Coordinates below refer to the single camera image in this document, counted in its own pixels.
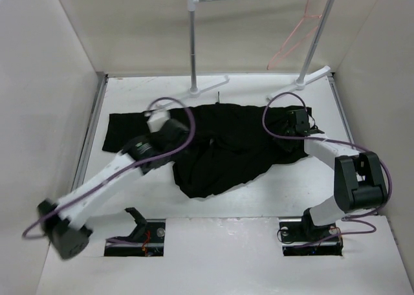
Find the white wall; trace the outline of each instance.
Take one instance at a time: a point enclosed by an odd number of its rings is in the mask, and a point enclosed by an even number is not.
[[[391,170],[395,191],[386,213],[411,283],[414,282],[413,1],[378,0],[335,76],[356,141],[376,151]]]
[[[46,241],[22,241],[71,186],[97,77],[59,0],[0,0],[0,294],[34,294]]]
[[[337,0],[311,69],[335,71],[376,0]],[[186,0],[61,0],[95,69],[117,74],[188,74]],[[320,14],[326,0],[312,0]],[[233,0],[196,13],[201,72],[265,72],[303,15],[306,0]],[[315,22],[298,31],[299,39]],[[300,70],[304,43],[275,72]]]

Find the table surface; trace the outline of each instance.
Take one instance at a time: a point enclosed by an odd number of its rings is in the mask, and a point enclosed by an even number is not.
[[[199,85],[224,80],[224,76],[199,76]],[[186,100],[186,105],[213,104],[220,92],[221,103],[267,104],[265,96],[293,82],[295,75],[238,74],[220,88]],[[110,113],[137,113],[159,96],[174,96],[188,90],[187,76],[155,78],[110,78],[87,166],[86,178],[98,173],[114,157],[102,151]],[[331,138],[347,140],[340,112],[327,77],[298,94],[312,107],[319,127]],[[274,106],[299,104],[286,96]],[[116,213],[135,206],[148,219],[167,217],[261,217],[301,215],[304,209],[332,195],[333,172],[316,158],[295,164],[275,165],[248,184],[207,199],[189,199],[173,181],[171,165],[151,171],[125,190],[119,191],[95,214]]]
[[[268,93],[294,77],[232,75],[230,83],[220,87],[220,99],[265,105]],[[220,76],[199,76],[199,83],[208,85],[217,79]],[[110,113],[143,111],[156,97],[185,91],[188,81],[188,77],[111,78],[86,179],[113,158],[101,150]],[[347,140],[327,78],[298,94],[331,138]],[[186,104],[216,101],[217,91],[210,91]],[[290,104],[296,104],[291,97],[275,102],[275,106]],[[171,168],[165,166],[121,191],[96,213],[136,206],[148,219],[169,217],[164,257],[102,257],[104,241],[95,241],[79,256],[62,261],[51,248],[37,294],[412,295],[385,217],[366,218],[376,225],[376,233],[345,237],[343,257],[283,257],[275,216],[301,215],[331,196],[332,187],[331,169],[309,157],[273,166],[255,181],[222,195],[188,199],[174,185]],[[339,222],[338,226],[343,231],[365,229],[356,223]]]

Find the black garment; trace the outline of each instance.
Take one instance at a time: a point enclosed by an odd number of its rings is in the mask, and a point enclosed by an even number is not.
[[[285,134],[287,112],[300,107],[273,107],[266,125],[275,134]],[[196,135],[189,153],[173,165],[175,183],[190,198],[218,195],[265,173],[273,164],[290,164],[306,157],[303,141],[282,145],[261,125],[264,107],[211,104],[190,108]],[[169,111],[171,118],[188,126],[183,109]],[[143,113],[110,114],[104,151],[116,153],[129,140],[149,132]]]

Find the purple cable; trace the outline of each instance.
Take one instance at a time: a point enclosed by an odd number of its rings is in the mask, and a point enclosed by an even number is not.
[[[268,111],[270,105],[274,102],[274,100],[276,100],[276,99],[278,99],[281,96],[284,96],[286,94],[289,94],[289,95],[294,96],[295,98],[299,99],[299,101],[302,103],[303,107],[307,111],[305,101],[303,101],[303,99],[300,96],[298,96],[297,94],[294,94],[294,93],[291,93],[291,92],[285,92],[285,93],[278,94],[273,99],[271,99],[269,101],[269,103],[266,105],[265,110],[263,111],[262,119],[261,119],[261,123],[263,125],[263,128],[265,129],[265,131],[269,135],[271,135],[271,136],[273,136],[275,138],[283,139],[283,140],[316,140],[316,141],[322,141],[322,142],[328,142],[328,143],[334,143],[334,144],[341,144],[341,145],[351,146],[351,147],[357,148],[357,149],[359,149],[361,151],[369,151],[369,149],[367,149],[367,148],[365,148],[365,147],[363,147],[361,145],[354,144],[354,143],[350,143],[350,142],[345,142],[345,141],[332,140],[330,138],[319,138],[319,137],[288,137],[288,136],[285,136],[285,135],[276,135],[273,132],[271,132],[267,128],[266,123],[265,123],[265,118],[266,118],[267,111]],[[388,198],[387,198],[387,201],[382,206],[379,206],[378,208],[376,208],[376,209],[374,209],[374,210],[372,210],[372,211],[370,211],[368,213],[360,214],[360,215],[349,215],[349,216],[347,216],[347,217],[345,217],[345,218],[342,219],[343,221],[347,221],[347,222],[356,222],[356,223],[366,224],[366,225],[372,227],[373,228],[372,230],[368,230],[366,232],[344,232],[344,233],[334,234],[334,235],[330,235],[330,236],[328,236],[326,238],[323,238],[322,240],[319,240],[317,242],[307,243],[305,245],[299,245],[299,246],[295,246],[295,247],[296,248],[303,248],[303,247],[306,247],[306,246],[315,245],[315,244],[324,242],[326,240],[329,240],[331,238],[339,237],[340,235],[372,234],[373,232],[376,232],[376,227],[374,225],[372,225],[371,223],[365,222],[365,221],[358,221],[358,220],[356,220],[356,218],[365,217],[365,216],[369,216],[369,215],[373,215],[373,214],[378,213],[378,211],[381,208],[383,208],[387,204],[387,202],[389,201],[389,199],[391,198],[391,194],[393,193],[393,181],[391,179],[391,174],[390,174],[387,166],[385,165],[385,163],[381,159],[380,159],[380,163],[381,163],[382,169],[384,169],[384,172],[386,174],[387,181],[388,181]]]
[[[190,121],[190,132],[188,134],[187,140],[182,145],[180,145],[178,148],[173,149],[172,151],[169,151],[167,153],[163,153],[161,155],[150,157],[150,158],[147,158],[147,159],[144,159],[144,160],[139,160],[139,161],[136,161],[136,162],[130,164],[129,166],[126,166],[126,167],[122,168],[118,172],[116,172],[116,173],[112,174],[110,177],[108,177],[105,181],[99,183],[97,186],[95,186],[94,188],[89,190],[87,193],[84,193],[82,196],[79,196],[78,198],[75,198],[71,202],[68,202],[67,204],[64,204],[60,208],[58,208],[56,210],[53,210],[53,211],[49,212],[48,214],[40,217],[36,222],[32,223],[29,227],[27,227],[25,229],[25,231],[22,233],[21,237],[23,239],[41,239],[41,238],[43,238],[45,235],[28,235],[28,233],[33,228],[35,228],[37,225],[45,222],[47,219],[50,219],[51,217],[57,215],[59,212],[61,212],[63,210],[66,210],[67,208],[70,208],[71,206],[75,205],[76,203],[84,200],[85,198],[89,197],[93,193],[97,192],[100,188],[104,187],[108,182],[111,182],[113,179],[117,178],[118,176],[120,176],[124,172],[128,171],[129,169],[139,167],[139,166],[141,166],[141,165],[143,165],[147,162],[155,161],[155,160],[158,160],[158,159],[162,159],[162,158],[174,155],[174,154],[178,153],[179,151],[182,151],[185,147],[187,147],[191,143],[191,141],[193,140],[194,134],[195,134],[195,119],[194,119],[193,113],[180,100],[176,100],[176,99],[171,98],[169,96],[164,96],[162,98],[158,98],[158,99],[152,101],[150,103],[150,105],[148,106],[147,111],[150,110],[154,106],[154,104],[156,104],[157,102],[159,102],[161,100],[169,100],[169,101],[173,101],[173,102],[176,102],[176,103],[180,104],[183,107],[183,109],[185,110],[185,112],[188,116],[188,120]]]

